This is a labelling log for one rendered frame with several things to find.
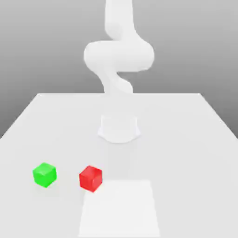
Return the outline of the small green cube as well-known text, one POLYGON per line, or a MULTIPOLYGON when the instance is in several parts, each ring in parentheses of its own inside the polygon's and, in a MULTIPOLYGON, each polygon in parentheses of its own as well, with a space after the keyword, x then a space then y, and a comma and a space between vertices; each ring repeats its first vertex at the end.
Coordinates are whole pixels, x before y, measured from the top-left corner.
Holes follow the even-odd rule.
POLYGON ((47 188, 57 179, 56 167, 43 162, 33 169, 33 178, 36 184, 47 188))

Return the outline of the small red cube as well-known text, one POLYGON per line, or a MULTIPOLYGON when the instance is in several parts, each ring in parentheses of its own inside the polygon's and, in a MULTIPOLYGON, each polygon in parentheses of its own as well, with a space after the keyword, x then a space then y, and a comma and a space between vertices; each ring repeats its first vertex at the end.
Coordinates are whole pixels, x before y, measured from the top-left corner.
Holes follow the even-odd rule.
POLYGON ((102 181, 102 170, 90 165, 79 174, 80 187, 90 192, 95 192, 102 184, 102 181))

